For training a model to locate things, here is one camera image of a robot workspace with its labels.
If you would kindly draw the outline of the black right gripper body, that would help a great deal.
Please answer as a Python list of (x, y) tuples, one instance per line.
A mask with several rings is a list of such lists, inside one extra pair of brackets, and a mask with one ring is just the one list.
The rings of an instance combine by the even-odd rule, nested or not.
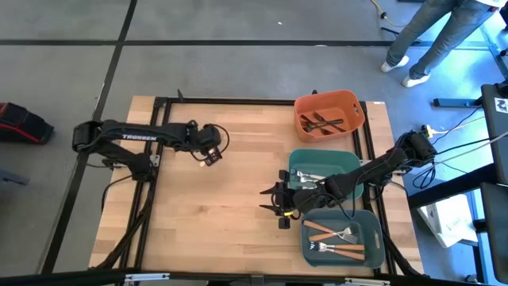
[(277, 206), (279, 207), (279, 228), (289, 230), (291, 220), (298, 220), (301, 217), (294, 202), (295, 189), (289, 187), (290, 173), (279, 170), (279, 184), (277, 191)]

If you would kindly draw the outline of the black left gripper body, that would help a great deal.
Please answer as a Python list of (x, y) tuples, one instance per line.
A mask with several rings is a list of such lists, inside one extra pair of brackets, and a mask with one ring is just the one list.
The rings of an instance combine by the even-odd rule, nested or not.
[(192, 134), (192, 146), (194, 151), (207, 154), (210, 150), (219, 152), (221, 134), (214, 124), (206, 124)]

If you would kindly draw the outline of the white-handled utensils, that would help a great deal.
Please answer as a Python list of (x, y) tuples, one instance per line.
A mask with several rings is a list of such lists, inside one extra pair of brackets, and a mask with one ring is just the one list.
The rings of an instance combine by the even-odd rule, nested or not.
[(299, 171), (297, 169), (291, 169), (291, 175), (295, 175), (297, 177), (299, 177), (299, 176), (306, 176), (306, 177), (311, 177), (311, 178), (320, 179), (320, 180), (324, 179), (324, 176), (319, 176), (319, 175), (315, 175), (315, 174), (305, 173), (305, 172)]

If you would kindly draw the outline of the teal plastic bin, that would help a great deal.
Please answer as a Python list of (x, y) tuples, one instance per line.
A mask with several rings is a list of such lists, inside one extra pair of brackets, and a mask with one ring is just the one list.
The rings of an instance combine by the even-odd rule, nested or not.
[(314, 183), (300, 183), (298, 177), (291, 175), (291, 169), (319, 176), (334, 176), (349, 173), (360, 167), (360, 159), (354, 153), (326, 149), (296, 149), (290, 154), (288, 170), (290, 173), (289, 187), (296, 190), (296, 205), (312, 195), (321, 193)]

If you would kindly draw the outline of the grey-teal plastic bin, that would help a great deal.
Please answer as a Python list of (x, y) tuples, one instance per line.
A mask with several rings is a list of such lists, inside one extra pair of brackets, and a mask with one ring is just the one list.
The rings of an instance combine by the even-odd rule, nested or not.
[[(310, 244), (316, 242), (311, 242), (309, 237), (315, 234), (322, 234), (322, 232), (304, 226), (303, 222), (305, 220), (316, 222), (335, 231), (341, 231), (346, 227), (350, 227), (353, 235), (359, 238), (359, 241), (353, 245), (364, 245), (365, 247), (365, 259), (359, 261), (335, 253), (310, 250)], [(352, 244), (337, 237), (327, 238), (319, 242), (327, 245)], [(302, 218), (301, 248), (304, 259), (313, 267), (337, 266), (377, 269), (385, 260), (381, 226), (378, 219), (370, 211), (356, 211), (352, 213), (351, 211), (342, 212), (338, 209), (312, 210)]]

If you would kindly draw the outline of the orange plastic bin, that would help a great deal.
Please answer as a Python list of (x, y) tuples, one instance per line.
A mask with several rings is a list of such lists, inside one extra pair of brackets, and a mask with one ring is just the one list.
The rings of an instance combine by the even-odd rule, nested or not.
[[(339, 127), (345, 129), (342, 133), (331, 126), (313, 129), (309, 133), (303, 130), (300, 115), (307, 116), (312, 122), (318, 123), (313, 116), (316, 111), (326, 120), (343, 119)], [(360, 102), (352, 91), (339, 90), (304, 95), (294, 101), (294, 125), (298, 137), (306, 143), (331, 141), (350, 135), (365, 122), (365, 115)]]

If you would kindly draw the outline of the white cardboard box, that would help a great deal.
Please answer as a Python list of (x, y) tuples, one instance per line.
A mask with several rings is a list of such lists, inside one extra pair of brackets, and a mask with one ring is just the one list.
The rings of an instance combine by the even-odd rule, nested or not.
[(464, 194), (419, 207), (417, 211), (442, 248), (461, 241), (478, 241), (468, 197)]

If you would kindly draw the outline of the black diagonal beam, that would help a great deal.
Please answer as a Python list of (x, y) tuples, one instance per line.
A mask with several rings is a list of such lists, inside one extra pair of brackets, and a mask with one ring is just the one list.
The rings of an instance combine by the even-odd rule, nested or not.
[(476, 189), (481, 183), (495, 184), (497, 182), (498, 177), (495, 165), (488, 164), (452, 180), (410, 195), (408, 197), (408, 204), (410, 209), (419, 208)]

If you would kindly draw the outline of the red and black bag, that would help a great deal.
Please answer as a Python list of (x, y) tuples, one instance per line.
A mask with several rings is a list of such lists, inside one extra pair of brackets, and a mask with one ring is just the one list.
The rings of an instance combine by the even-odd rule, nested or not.
[(45, 145), (54, 127), (23, 106), (0, 102), (0, 141)]

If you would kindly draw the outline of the black gantry beam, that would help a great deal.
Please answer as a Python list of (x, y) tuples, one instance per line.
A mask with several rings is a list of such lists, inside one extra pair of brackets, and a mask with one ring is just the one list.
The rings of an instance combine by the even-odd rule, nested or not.
[(92, 269), (77, 272), (56, 272), (25, 276), (0, 277), (0, 286), (104, 286), (135, 284), (146, 281), (207, 280), (240, 282), (251, 286), (270, 283), (353, 284), (356, 286), (494, 286), (491, 284), (437, 280), (426, 276), (396, 276), (379, 274), (359, 276), (291, 276), (263, 274), (224, 274), (190, 272), (140, 272), (137, 269)]

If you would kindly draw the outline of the black stand foot bar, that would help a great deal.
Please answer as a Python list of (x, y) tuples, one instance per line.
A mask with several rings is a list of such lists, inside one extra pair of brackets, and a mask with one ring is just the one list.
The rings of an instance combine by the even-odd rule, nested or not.
[(434, 99), (434, 107), (442, 108), (479, 108), (483, 105), (483, 100), (478, 99)]

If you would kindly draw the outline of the grey floor object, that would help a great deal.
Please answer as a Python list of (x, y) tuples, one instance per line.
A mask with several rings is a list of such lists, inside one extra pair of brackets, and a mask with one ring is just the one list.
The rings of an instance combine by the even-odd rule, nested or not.
[(19, 176), (12, 172), (7, 172), (6, 170), (0, 169), (0, 181), (1, 182), (11, 182), (19, 185), (27, 185), (29, 183), (29, 179), (23, 176)]

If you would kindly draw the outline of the black desk with sticker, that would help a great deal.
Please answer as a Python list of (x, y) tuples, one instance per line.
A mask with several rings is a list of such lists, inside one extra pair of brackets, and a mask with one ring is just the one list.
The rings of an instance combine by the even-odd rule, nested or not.
[(508, 185), (508, 80), (481, 86), (487, 132), (498, 182)]

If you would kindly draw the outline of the person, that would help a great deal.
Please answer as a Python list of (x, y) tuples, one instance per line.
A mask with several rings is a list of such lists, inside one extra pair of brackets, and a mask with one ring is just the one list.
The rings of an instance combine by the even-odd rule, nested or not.
[(425, 0), (389, 47), (380, 71), (388, 73), (404, 67), (409, 62), (406, 52), (413, 42), (447, 14), (449, 18), (430, 48), (402, 81), (407, 88), (425, 83), (454, 48), (506, 4), (508, 0)]

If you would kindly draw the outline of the black table frame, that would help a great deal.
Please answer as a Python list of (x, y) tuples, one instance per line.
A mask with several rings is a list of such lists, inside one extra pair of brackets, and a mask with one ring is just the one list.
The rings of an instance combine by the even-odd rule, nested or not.
[(127, 122), (215, 123), (231, 142), (222, 159), (200, 167), (188, 154), (164, 149), (141, 266), (176, 279), (371, 277), (366, 267), (313, 267), (300, 250), (300, 226), (278, 227), (266, 209), (290, 153), (303, 147), (291, 100), (133, 98)]

